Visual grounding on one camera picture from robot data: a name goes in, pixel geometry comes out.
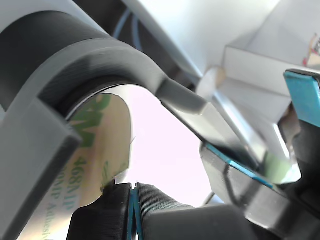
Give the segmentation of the idle gripper finger with blue pad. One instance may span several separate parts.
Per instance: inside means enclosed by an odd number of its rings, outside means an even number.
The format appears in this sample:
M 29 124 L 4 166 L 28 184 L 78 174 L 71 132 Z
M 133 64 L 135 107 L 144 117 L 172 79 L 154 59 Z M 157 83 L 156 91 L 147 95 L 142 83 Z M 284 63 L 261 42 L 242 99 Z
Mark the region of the idle gripper finger with blue pad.
M 320 124 L 320 74 L 288 69 L 283 74 L 297 117 L 311 125 Z

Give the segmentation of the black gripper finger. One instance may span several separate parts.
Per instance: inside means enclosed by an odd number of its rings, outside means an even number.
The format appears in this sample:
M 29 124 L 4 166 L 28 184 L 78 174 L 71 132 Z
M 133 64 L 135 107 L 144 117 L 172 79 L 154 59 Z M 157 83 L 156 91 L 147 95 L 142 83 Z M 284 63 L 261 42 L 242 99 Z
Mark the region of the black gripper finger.
M 132 240 L 132 184 L 116 184 L 113 179 L 93 203 L 72 215 L 68 240 Z
M 148 215 L 183 208 L 193 206 L 176 201 L 153 185 L 137 182 L 133 190 L 133 209 L 138 239 L 145 238 L 144 220 Z

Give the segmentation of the black idle gripper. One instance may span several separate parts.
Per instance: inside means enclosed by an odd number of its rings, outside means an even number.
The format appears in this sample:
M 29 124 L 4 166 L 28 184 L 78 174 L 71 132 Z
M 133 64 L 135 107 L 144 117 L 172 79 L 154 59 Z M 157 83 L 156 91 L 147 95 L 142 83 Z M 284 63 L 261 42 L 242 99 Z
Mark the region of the black idle gripper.
M 279 238 L 320 238 L 320 129 L 302 124 L 293 140 L 302 177 L 295 183 L 270 188 L 223 161 L 203 146 L 200 156 L 211 189 L 226 204 L 245 212 L 246 218 Z

